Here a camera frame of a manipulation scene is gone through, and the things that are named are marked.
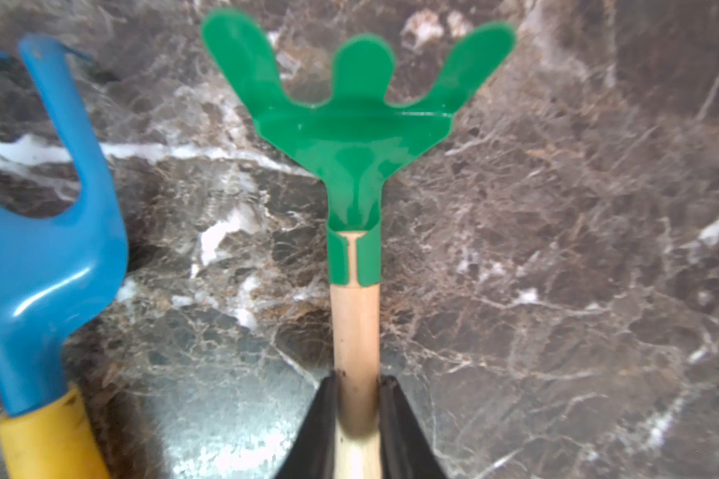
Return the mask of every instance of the marble surface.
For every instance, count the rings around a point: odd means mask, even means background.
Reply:
[[[44,32],[98,61],[74,69],[130,268],[64,358],[117,478],[269,477],[332,362],[325,193],[204,51],[220,3],[0,1],[0,48]],[[385,189],[383,368],[453,479],[719,478],[719,0],[234,4],[302,100],[354,34],[393,46],[403,101],[470,25],[518,27]],[[74,200],[58,145],[0,65],[3,205]]]

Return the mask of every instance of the green hand rake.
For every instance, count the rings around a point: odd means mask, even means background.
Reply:
[[[266,35],[245,14],[211,13],[202,36],[256,131],[327,187],[339,419],[331,423],[336,425],[331,473],[336,479],[382,477],[387,469],[379,433],[383,184],[449,135],[455,112],[513,49],[514,30],[500,23],[476,28],[455,45],[431,91],[409,104],[384,100],[395,60],[373,35],[354,37],[336,53],[333,96],[318,104],[288,98]]]

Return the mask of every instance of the garden tool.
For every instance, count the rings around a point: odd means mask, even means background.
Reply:
[[[12,479],[106,479],[61,346],[114,299],[128,245],[115,187],[67,64],[80,52],[43,35],[18,45],[77,169],[77,201],[58,216],[0,206],[0,445]],[[0,53],[0,60],[8,58]]]
[[[371,34],[340,47],[332,97],[317,104],[288,98],[267,36],[247,15],[212,12],[202,37],[258,134],[327,188],[338,418],[325,423],[335,427],[330,473],[382,477],[389,468],[381,443],[393,440],[379,431],[383,184],[448,136],[455,112],[514,47],[514,30],[502,23],[473,30],[455,45],[431,91],[407,104],[385,101],[395,60],[389,45]]]

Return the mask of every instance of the wooden handle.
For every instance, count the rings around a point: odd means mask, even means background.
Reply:
[[[381,440],[378,431],[380,285],[357,282],[356,239],[347,232],[349,283],[330,285],[333,345],[338,377],[335,479],[380,479]]]

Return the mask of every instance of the blue hand fork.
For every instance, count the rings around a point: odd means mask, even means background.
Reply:
[[[0,206],[0,444],[13,479],[108,477],[76,387],[64,340],[115,297],[125,276],[125,227],[106,160],[64,60],[69,49],[30,35],[18,50],[81,189],[64,213],[25,218]],[[0,52],[0,60],[8,55]]]

